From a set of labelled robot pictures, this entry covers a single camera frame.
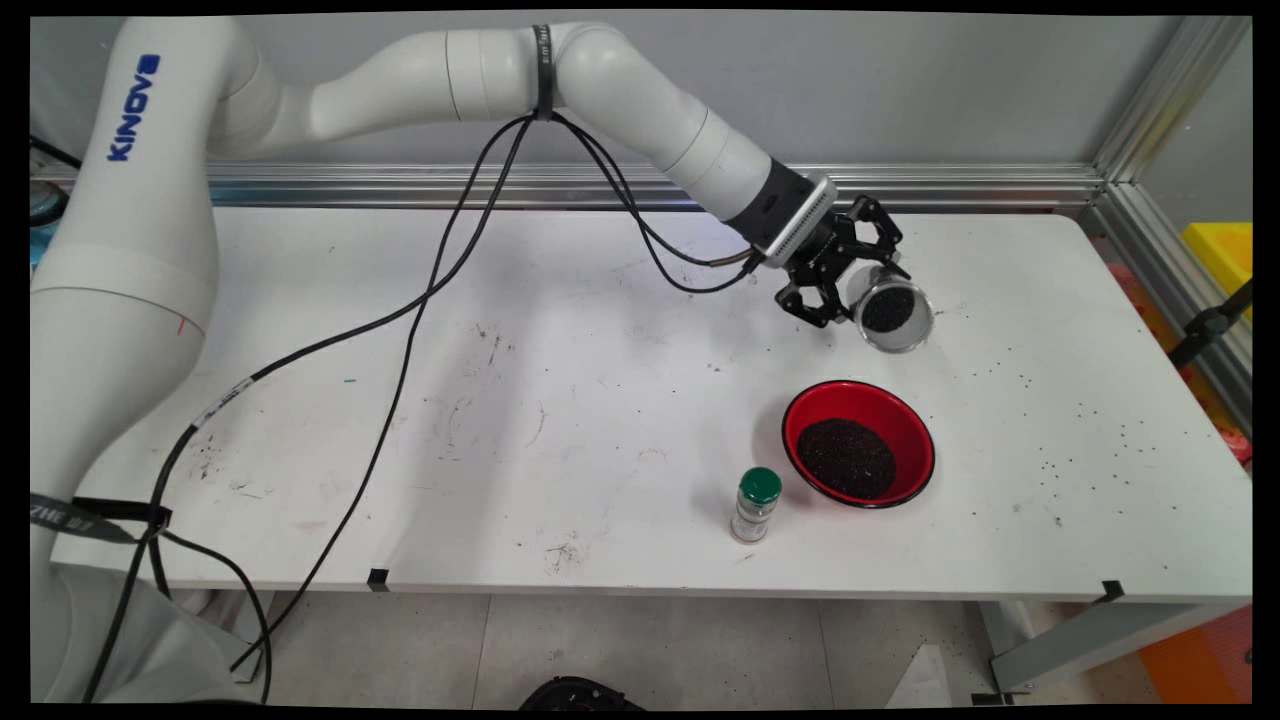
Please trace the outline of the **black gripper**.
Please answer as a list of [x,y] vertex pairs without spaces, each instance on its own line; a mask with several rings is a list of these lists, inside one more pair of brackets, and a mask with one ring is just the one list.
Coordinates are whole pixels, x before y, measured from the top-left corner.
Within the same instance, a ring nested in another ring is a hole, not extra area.
[[[858,238],[858,225],[869,225],[873,241]],[[911,275],[900,266],[899,243],[902,232],[877,199],[859,195],[845,213],[826,213],[794,252],[794,273],[774,295],[774,302],[787,314],[815,328],[852,320],[852,310],[837,288],[855,260],[879,263],[904,279]],[[804,290],[817,292],[817,304],[808,304]]]

